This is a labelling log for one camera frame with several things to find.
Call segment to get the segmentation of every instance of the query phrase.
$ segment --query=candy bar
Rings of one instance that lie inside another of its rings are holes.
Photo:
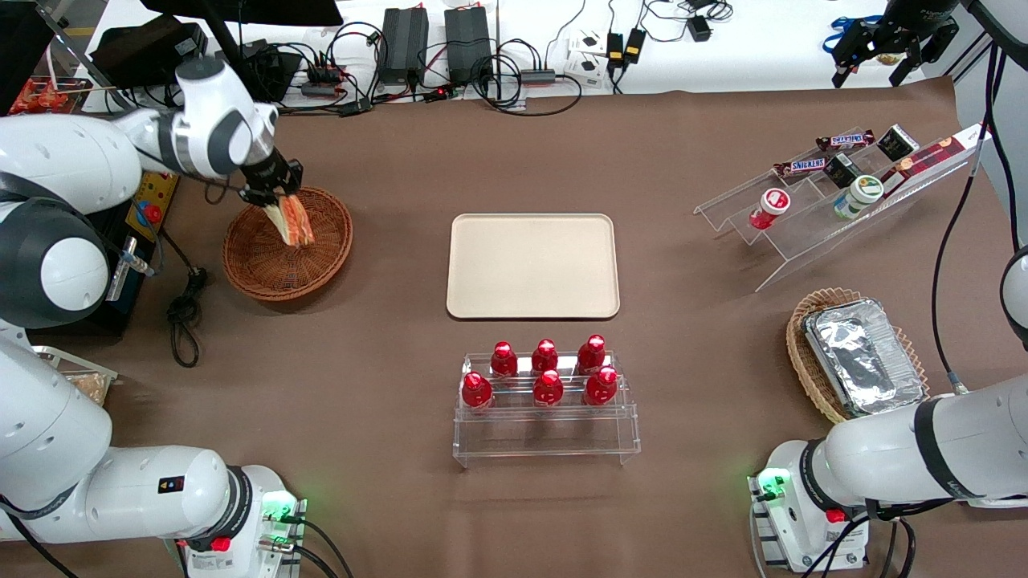
[[[865,131],[855,135],[839,135],[838,137],[821,137],[814,139],[817,148],[821,150],[842,150],[847,148],[864,148],[875,144],[875,134]]]
[[[785,178],[794,175],[801,175],[803,173],[823,171],[827,164],[827,158],[808,158],[806,160],[797,160],[795,162],[775,164],[773,169],[779,177]]]

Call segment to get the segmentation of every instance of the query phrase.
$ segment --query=foil container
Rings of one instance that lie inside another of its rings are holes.
[[[914,363],[875,299],[813,312],[803,319],[810,347],[852,417],[927,398]]]

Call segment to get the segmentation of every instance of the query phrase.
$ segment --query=wicker basket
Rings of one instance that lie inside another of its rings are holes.
[[[788,327],[785,328],[788,357],[793,361],[793,368],[796,369],[797,375],[800,376],[804,391],[807,392],[807,397],[814,402],[821,413],[824,413],[825,418],[836,424],[845,422],[849,417],[839,402],[835,388],[829,382],[824,369],[807,341],[803,330],[803,318],[811,312],[849,303],[859,298],[861,298],[859,293],[849,289],[835,288],[814,291],[796,305],[796,311],[793,312],[793,317],[788,320]],[[903,329],[895,326],[892,329],[896,332],[896,337],[900,338],[900,344],[903,345],[907,355],[910,356],[911,362],[914,363],[914,369],[921,377],[921,384],[927,390],[928,383],[924,377],[924,368],[921,367],[921,361],[914,353],[914,346],[911,345],[907,335],[904,335]]]
[[[316,291],[342,267],[354,226],[346,207],[320,188],[297,193],[310,217],[315,242],[290,247],[258,207],[247,207],[228,225],[221,261],[241,293],[261,301],[287,301]]]

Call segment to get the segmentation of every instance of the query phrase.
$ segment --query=blue cable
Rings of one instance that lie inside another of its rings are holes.
[[[864,22],[866,22],[868,24],[878,24],[878,21],[882,20],[882,15],[881,14],[874,14],[874,15],[871,15],[871,16],[864,16],[862,19],[850,19],[850,17],[846,17],[846,16],[840,16],[840,17],[836,19],[835,21],[832,22],[832,29],[833,30],[838,30],[839,33],[838,34],[833,34],[832,36],[829,36],[828,38],[825,38],[824,42],[821,43],[821,49],[831,55],[832,53],[832,49],[835,48],[835,44],[833,44],[832,46],[829,46],[829,42],[832,42],[832,41],[838,42],[839,39],[841,39],[843,37],[843,35],[846,34],[846,31],[849,30],[849,27],[853,25],[853,22],[858,21],[858,20],[862,20]]]

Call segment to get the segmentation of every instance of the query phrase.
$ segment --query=red bottle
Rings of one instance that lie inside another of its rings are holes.
[[[497,377],[517,377],[517,355],[507,341],[500,341],[492,348],[492,359],[489,367]]]
[[[531,352],[531,373],[539,375],[543,371],[557,368],[557,347],[549,339],[539,342],[536,351]]]
[[[564,385],[556,369],[547,369],[536,380],[531,388],[531,396],[536,398],[539,407],[552,407],[560,403],[564,396]]]
[[[579,363],[575,372],[580,375],[592,375],[603,366],[607,358],[607,342],[602,335],[592,335],[579,348]]]
[[[618,372],[614,367],[604,365],[599,368],[582,390],[582,403],[585,405],[603,405],[614,399],[618,393]]]
[[[469,371],[461,387],[461,399],[468,407],[485,408],[492,406],[492,385],[478,371]]]

